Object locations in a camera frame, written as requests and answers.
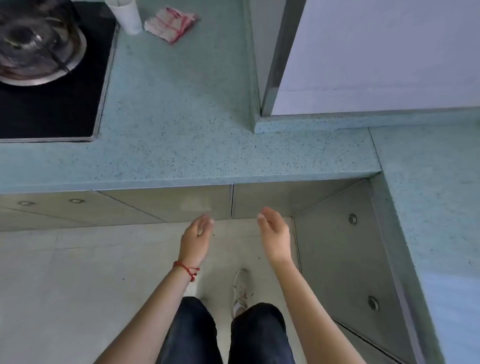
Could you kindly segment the person's right hand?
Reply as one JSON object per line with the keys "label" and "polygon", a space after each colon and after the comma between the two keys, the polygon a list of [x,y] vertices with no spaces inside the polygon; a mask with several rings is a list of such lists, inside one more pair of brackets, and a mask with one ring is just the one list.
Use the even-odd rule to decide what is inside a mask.
{"label": "person's right hand", "polygon": [[292,262],[290,229],[280,214],[279,228],[260,229],[260,234],[264,252],[273,268]]}

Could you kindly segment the person's left hand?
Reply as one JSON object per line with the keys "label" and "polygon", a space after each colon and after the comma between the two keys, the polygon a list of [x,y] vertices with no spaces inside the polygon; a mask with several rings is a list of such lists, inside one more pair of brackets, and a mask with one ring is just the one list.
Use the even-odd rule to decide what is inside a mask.
{"label": "person's left hand", "polygon": [[211,236],[197,236],[196,219],[184,231],[177,261],[188,268],[199,268],[207,256]]}

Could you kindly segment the person's right forearm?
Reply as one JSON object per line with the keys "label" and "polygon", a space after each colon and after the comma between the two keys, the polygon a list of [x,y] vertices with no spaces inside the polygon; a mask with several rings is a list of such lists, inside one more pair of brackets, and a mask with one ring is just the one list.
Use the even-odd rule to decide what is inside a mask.
{"label": "person's right forearm", "polygon": [[321,305],[292,259],[270,264],[308,364],[367,364]]}

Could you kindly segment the person's left forearm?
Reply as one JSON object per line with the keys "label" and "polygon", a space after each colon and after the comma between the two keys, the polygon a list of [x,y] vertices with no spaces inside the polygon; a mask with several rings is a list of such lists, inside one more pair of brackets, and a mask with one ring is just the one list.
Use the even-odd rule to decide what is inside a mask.
{"label": "person's left forearm", "polygon": [[141,309],[94,364],[155,364],[183,295],[199,270],[174,262]]}

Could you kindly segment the grey cabinet door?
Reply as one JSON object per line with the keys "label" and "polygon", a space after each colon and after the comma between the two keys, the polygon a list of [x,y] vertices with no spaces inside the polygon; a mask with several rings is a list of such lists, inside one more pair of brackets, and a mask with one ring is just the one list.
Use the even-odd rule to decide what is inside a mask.
{"label": "grey cabinet door", "polygon": [[109,190],[100,193],[164,222],[191,222],[201,215],[231,218],[232,185]]}
{"label": "grey cabinet door", "polygon": [[233,188],[232,218],[255,218],[265,206],[284,217],[291,217],[358,181],[333,179],[236,184]]}
{"label": "grey cabinet door", "polygon": [[[349,223],[351,213],[357,216],[355,226]],[[293,220],[304,279],[365,362],[417,364],[367,181]],[[369,307],[370,295],[379,311]]]}
{"label": "grey cabinet door", "polygon": [[[70,199],[84,203],[75,204]],[[18,201],[32,201],[20,206]],[[161,223],[97,191],[0,193],[0,232]]]}

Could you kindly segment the person's white right shoe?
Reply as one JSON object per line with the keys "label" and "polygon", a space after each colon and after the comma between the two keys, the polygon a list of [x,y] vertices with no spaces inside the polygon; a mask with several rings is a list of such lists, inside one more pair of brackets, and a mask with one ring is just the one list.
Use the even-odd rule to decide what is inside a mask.
{"label": "person's white right shoe", "polygon": [[251,275],[249,270],[242,268],[237,271],[233,279],[232,318],[245,312],[249,308],[251,296]]}

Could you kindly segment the person's left leg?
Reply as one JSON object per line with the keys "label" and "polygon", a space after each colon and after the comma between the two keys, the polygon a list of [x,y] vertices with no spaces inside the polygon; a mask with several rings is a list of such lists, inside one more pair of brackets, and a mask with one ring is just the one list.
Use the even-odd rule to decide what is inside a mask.
{"label": "person's left leg", "polygon": [[155,364],[223,364],[214,319],[198,298],[182,298]]}

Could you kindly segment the person's leg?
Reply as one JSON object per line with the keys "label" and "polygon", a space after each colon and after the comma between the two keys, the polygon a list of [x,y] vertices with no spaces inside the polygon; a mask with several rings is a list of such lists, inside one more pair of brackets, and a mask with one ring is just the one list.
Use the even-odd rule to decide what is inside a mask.
{"label": "person's leg", "polygon": [[214,319],[198,298],[182,298],[155,364],[223,364]]}
{"label": "person's leg", "polygon": [[295,364],[276,306],[261,302],[233,319],[228,364]]}

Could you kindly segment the person's right leg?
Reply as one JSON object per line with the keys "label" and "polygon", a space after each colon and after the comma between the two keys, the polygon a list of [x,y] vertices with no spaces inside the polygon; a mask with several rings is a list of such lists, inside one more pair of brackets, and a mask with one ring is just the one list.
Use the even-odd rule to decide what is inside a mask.
{"label": "person's right leg", "polygon": [[276,306],[261,302],[233,319],[228,364],[295,364]]}

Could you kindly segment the black cooktop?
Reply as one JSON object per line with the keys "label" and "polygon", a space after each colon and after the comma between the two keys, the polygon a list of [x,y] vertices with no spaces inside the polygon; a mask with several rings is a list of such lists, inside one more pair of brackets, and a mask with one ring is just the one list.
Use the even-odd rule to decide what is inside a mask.
{"label": "black cooktop", "polygon": [[0,82],[0,143],[90,142],[97,138],[119,25],[104,2],[72,3],[87,40],[84,58],[52,82],[36,86]]}

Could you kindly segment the red and white folded cloth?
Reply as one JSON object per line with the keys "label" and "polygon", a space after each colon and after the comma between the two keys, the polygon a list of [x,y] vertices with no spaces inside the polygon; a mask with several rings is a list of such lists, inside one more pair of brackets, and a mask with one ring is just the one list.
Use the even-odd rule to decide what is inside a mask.
{"label": "red and white folded cloth", "polygon": [[145,31],[174,44],[198,20],[195,13],[187,13],[172,7],[159,9],[156,14],[144,22]]}

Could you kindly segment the white paper cup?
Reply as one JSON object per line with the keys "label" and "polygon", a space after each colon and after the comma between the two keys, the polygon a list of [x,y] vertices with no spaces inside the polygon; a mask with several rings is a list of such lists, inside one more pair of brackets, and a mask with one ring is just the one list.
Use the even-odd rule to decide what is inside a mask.
{"label": "white paper cup", "polygon": [[121,28],[128,35],[138,35],[143,32],[136,0],[105,0]]}

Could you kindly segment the steel pot with glass lid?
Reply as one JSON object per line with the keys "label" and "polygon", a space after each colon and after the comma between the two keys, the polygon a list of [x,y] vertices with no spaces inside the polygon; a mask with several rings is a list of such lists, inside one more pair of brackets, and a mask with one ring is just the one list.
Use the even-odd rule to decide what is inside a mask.
{"label": "steel pot with glass lid", "polygon": [[74,70],[87,40],[71,0],[0,0],[0,82],[39,86]]}

